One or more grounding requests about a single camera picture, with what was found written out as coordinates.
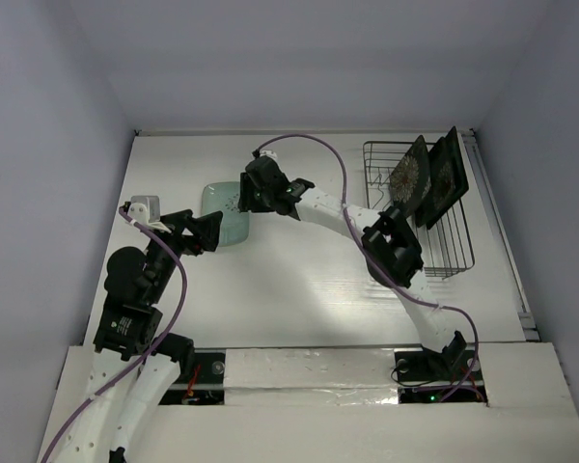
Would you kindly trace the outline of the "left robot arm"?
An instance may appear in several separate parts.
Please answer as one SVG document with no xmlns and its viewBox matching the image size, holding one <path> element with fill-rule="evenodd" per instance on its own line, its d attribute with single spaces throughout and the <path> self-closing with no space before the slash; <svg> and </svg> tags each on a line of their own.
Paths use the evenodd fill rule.
<svg viewBox="0 0 579 463">
<path fill-rule="evenodd" d="M 157 304 L 178 273 L 178 305 L 184 305 L 188 277 L 180 259 L 216 250 L 223 214 L 196 218 L 185 209 L 163 215 L 153 196 L 134 197 L 118 213 L 149 244 L 144 250 L 122 247 L 106 263 L 106 297 L 84 398 L 48 444 L 43 462 L 130 461 L 169 387 L 197 374 L 193 340 L 161 328 Z"/>
</svg>

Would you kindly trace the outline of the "black floral square plate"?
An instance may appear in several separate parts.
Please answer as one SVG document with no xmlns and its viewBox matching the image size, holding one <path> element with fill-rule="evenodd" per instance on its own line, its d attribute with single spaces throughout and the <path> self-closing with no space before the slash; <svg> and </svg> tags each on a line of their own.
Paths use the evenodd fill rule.
<svg viewBox="0 0 579 463">
<path fill-rule="evenodd" d="M 392 204 L 404 217 L 415 213 L 430 188 L 427 143 L 420 135 L 390 175 Z"/>
</svg>

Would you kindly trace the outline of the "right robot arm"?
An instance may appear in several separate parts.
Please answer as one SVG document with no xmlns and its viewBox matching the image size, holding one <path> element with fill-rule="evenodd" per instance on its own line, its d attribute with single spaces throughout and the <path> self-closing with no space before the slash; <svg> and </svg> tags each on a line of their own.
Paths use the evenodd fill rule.
<svg viewBox="0 0 579 463">
<path fill-rule="evenodd" d="M 442 379 L 458 374 L 467 342 L 432 294 L 422 247 L 397 208 L 377 211 L 347 204 L 306 179 L 288 179 L 274 158 L 262 155 L 240 174 L 239 209 L 275 212 L 353 240 L 370 275 L 401 300 L 426 353 L 427 371 Z"/>
</svg>

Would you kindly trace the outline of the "light green rectangular plate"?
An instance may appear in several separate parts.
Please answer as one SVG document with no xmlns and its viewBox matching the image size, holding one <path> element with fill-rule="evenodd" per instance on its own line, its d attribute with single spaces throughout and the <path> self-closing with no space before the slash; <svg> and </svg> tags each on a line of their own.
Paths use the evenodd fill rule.
<svg viewBox="0 0 579 463">
<path fill-rule="evenodd" d="M 250 216 L 241 212 L 238 203 L 240 183 L 238 181 L 216 182 L 207 185 L 202 194 L 203 215 L 221 211 L 223 213 L 219 247 L 233 246 L 244 242 L 250 231 Z"/>
</svg>

